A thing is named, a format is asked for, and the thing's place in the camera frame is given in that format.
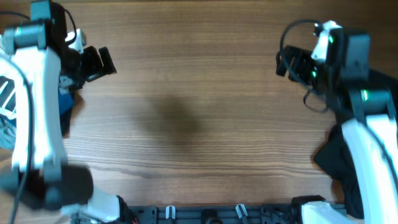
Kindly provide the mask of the black t-shirt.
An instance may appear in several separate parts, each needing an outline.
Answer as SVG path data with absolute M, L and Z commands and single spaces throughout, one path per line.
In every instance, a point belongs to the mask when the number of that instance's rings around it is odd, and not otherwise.
M 357 219 L 364 219 L 358 179 L 351 154 L 343 139 L 340 123 L 331 128 L 327 141 L 314 152 L 313 160 L 322 171 L 340 183 L 347 214 Z

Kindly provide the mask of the white t-shirt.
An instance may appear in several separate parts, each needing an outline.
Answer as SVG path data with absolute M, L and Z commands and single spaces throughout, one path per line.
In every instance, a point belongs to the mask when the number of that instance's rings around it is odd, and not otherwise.
M 1 75 L 1 115 L 7 119 L 16 118 L 16 91 L 14 80 Z

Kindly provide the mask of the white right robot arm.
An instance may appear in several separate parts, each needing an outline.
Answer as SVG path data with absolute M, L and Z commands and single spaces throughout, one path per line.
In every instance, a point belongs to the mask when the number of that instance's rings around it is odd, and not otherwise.
M 369 67 L 367 32 L 317 24 L 312 51 L 280 44 L 277 74 L 325 102 L 336 126 L 315 163 L 345 196 L 340 213 L 319 196 L 296 198 L 298 223 L 397 222 L 397 109 L 395 82 Z

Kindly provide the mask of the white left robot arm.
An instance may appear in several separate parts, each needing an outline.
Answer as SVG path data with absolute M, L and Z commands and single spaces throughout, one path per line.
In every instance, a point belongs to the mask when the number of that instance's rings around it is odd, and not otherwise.
M 114 74 L 109 50 L 87 46 L 85 35 L 67 32 L 72 15 L 53 1 L 33 1 L 30 17 L 1 38 L 1 114 L 16 121 L 12 170 L 1 187 L 15 204 L 59 211 L 73 223 L 134 223 L 118 195 L 95 187 L 90 170 L 68 163 L 58 97 Z

